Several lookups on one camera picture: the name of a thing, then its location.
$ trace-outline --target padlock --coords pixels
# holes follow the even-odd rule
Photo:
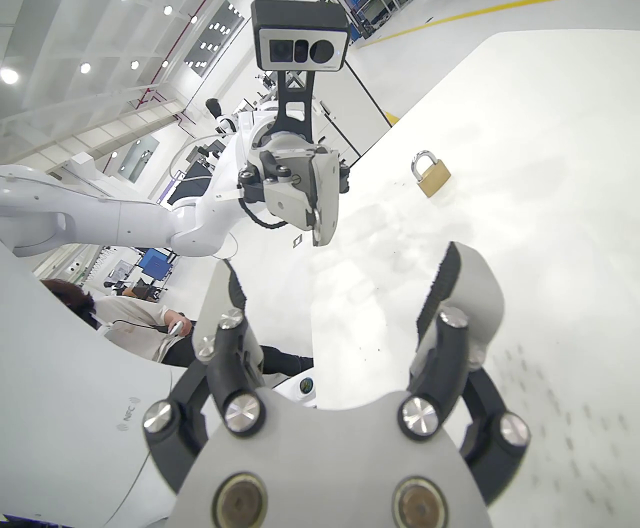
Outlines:
[[[433,164],[425,172],[420,174],[417,169],[418,160],[425,156],[428,157]],[[427,195],[427,198],[431,198],[438,192],[451,176],[451,172],[449,172],[449,169],[447,169],[442,160],[435,157],[433,153],[428,150],[422,150],[415,155],[411,162],[411,172],[413,172],[413,175],[418,180],[418,187]]]

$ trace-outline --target metal screw head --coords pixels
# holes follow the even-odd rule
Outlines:
[[[253,394],[236,396],[225,411],[225,424],[234,433],[251,429],[260,417],[260,402]]]
[[[198,343],[196,357],[203,363],[208,363],[213,357],[215,352],[216,337],[213,335],[206,335]]]
[[[447,520],[440,490],[421,477],[406,479],[396,488],[393,513],[400,528],[443,528]]]
[[[486,360],[486,348],[475,340],[469,340],[469,370],[475,372],[482,368]]]
[[[221,528],[257,528],[266,508],[264,485],[249,473],[234,475],[223,483],[213,506],[216,525]]]
[[[440,319],[453,328],[466,328],[469,324],[467,315],[453,306],[443,306],[440,310]]]
[[[168,401],[156,401],[145,413],[143,425],[148,433],[159,433],[171,421],[171,404]]]
[[[236,328],[244,320],[244,315],[240,308],[231,308],[226,314],[220,316],[218,326],[222,330],[231,330]]]
[[[402,420],[412,433],[424,437],[435,433],[440,424],[433,405],[419,396],[413,396],[403,403]]]
[[[522,418],[506,412],[500,418],[500,434],[511,445],[525,447],[531,441],[531,431]]]

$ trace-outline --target woman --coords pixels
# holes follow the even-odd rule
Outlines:
[[[190,321],[166,306],[125,296],[106,296],[95,300],[84,293],[82,288],[66,280],[45,279],[42,283],[92,328],[97,330],[99,323],[111,324],[107,338],[112,343],[149,360],[166,338],[166,334],[156,327],[167,326],[168,331],[171,331],[182,321],[180,335],[173,338],[162,363],[188,367],[195,359],[191,339],[183,338],[191,336],[196,321]],[[263,346],[262,351],[264,374],[295,376],[314,366],[312,358],[284,354],[270,346]]]

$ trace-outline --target white table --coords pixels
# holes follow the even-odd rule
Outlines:
[[[486,368],[534,435],[497,528],[636,525],[639,56],[631,31],[488,39],[355,165],[311,253],[319,408],[405,388],[447,243],[485,256],[506,300]],[[431,200],[424,149],[453,174]]]

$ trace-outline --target camera lens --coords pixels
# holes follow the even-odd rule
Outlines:
[[[309,55],[309,42],[306,40],[297,40],[296,47],[293,51],[293,57],[296,62],[307,62]]]
[[[333,57],[333,44],[328,40],[318,40],[311,47],[311,60],[318,64],[324,64]]]
[[[269,57],[271,62],[293,62],[293,41],[270,40]]]

